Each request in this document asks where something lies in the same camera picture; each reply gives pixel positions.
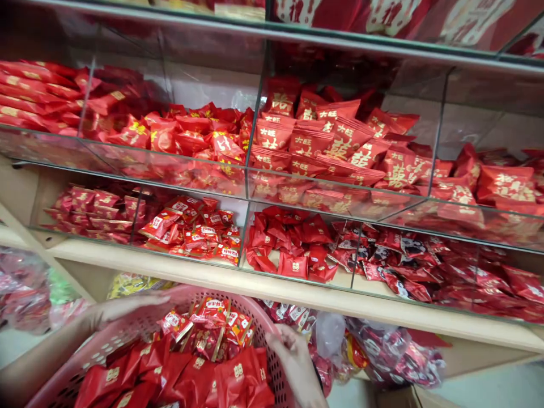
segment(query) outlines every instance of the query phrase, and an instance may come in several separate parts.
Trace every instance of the fingers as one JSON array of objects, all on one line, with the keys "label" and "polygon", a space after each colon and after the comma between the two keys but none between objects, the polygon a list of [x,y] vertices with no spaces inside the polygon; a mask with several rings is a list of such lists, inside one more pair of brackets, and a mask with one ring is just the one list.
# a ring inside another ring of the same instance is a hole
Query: fingers
[{"label": "fingers", "polygon": [[283,342],[278,338],[278,336],[271,333],[265,334],[266,343],[270,346],[273,352],[275,352],[279,359],[282,362],[286,362],[290,357],[289,351],[285,348]]},{"label": "fingers", "polygon": [[287,345],[287,347],[291,349],[298,343],[300,335],[294,331],[293,328],[284,324],[276,324],[275,326],[279,330],[283,342]]}]

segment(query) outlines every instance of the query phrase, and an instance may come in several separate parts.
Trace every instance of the red candy bag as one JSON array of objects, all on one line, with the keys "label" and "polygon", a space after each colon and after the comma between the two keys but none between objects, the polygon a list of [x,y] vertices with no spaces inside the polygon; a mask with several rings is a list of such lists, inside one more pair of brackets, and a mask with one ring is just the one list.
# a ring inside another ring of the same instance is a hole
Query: red candy bag
[{"label": "red candy bag", "polygon": [[533,172],[532,167],[483,165],[476,191],[478,203],[493,205],[496,197],[526,201],[523,192]]},{"label": "red candy bag", "polygon": [[328,105],[320,105],[316,108],[317,119],[325,120],[323,131],[331,132],[337,117],[343,116],[347,119],[354,119],[359,110],[360,99],[335,102]]},{"label": "red candy bag", "polygon": [[296,110],[295,117],[301,120],[316,120],[318,105],[326,105],[327,101],[315,93],[303,90],[300,94],[299,106]]},{"label": "red candy bag", "polygon": [[291,78],[270,78],[264,112],[293,117],[300,84]]},{"label": "red candy bag", "polygon": [[229,300],[218,300],[208,296],[195,308],[190,320],[193,323],[204,324],[208,329],[219,329],[227,325],[230,309]]},{"label": "red candy bag", "polygon": [[308,258],[305,256],[294,257],[285,252],[279,255],[278,275],[307,279],[308,278]]}]

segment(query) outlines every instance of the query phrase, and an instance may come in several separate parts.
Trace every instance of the glass shelf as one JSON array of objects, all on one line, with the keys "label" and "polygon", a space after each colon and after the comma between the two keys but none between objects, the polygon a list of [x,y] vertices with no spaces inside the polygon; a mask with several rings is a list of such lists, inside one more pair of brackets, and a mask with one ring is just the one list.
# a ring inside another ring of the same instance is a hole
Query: glass shelf
[{"label": "glass shelf", "polygon": [[[358,7],[357,4],[356,11],[351,9],[351,4],[337,10],[332,0],[322,1],[315,8],[311,8],[311,2],[299,2],[293,10],[282,10],[282,5],[288,6],[286,2],[268,0],[266,20],[263,20],[264,2],[253,10],[244,7],[243,11],[225,12],[225,7],[221,7],[216,13],[211,10],[198,13],[201,10],[197,8],[180,10],[176,9],[178,3],[167,1],[159,4],[169,4],[169,8],[142,6],[145,2],[98,0],[33,0],[26,3],[82,12],[93,16],[94,20],[109,23],[118,31],[137,31],[134,30],[134,21],[138,20],[140,24],[164,23],[223,35],[243,34],[269,40],[308,42],[391,57],[417,57],[456,66],[531,74],[544,72],[542,64],[525,61],[528,58],[513,59],[504,53],[523,38],[526,27],[538,21],[544,11],[542,5],[531,0],[507,4],[490,2],[483,6],[475,3],[462,10],[446,0],[432,2],[432,6],[431,2],[418,2],[414,9],[405,10],[413,7],[414,3],[398,0],[388,8],[381,2],[366,7]],[[335,19],[330,18],[331,7]]]}]

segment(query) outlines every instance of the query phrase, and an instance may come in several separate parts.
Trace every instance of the clear plastic bag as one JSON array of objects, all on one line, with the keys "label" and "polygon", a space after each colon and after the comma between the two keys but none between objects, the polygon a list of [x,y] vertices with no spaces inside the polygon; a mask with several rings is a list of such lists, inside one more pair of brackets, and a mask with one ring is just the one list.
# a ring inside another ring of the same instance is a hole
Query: clear plastic bag
[{"label": "clear plastic bag", "polygon": [[370,365],[370,379],[384,389],[407,384],[434,388],[441,384],[445,361],[438,349],[422,347],[406,328],[348,317],[350,333],[359,341]]},{"label": "clear plastic bag", "polygon": [[316,320],[316,346],[319,355],[333,362],[341,360],[341,347],[346,332],[344,316],[337,313],[318,312]]}]

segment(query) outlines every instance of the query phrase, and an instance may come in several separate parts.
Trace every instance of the person's arm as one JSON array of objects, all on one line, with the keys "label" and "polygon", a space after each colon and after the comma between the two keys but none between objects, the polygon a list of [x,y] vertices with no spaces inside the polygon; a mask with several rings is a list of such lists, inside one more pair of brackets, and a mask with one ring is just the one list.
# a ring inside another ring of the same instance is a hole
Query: person's arm
[{"label": "person's arm", "polygon": [[102,324],[142,306],[158,305],[168,300],[167,296],[140,295],[92,306],[0,370],[0,405],[23,408]]},{"label": "person's arm", "polygon": [[301,408],[329,408],[306,340],[287,325],[276,327],[281,339],[267,333],[266,342],[278,355],[297,403]]}]

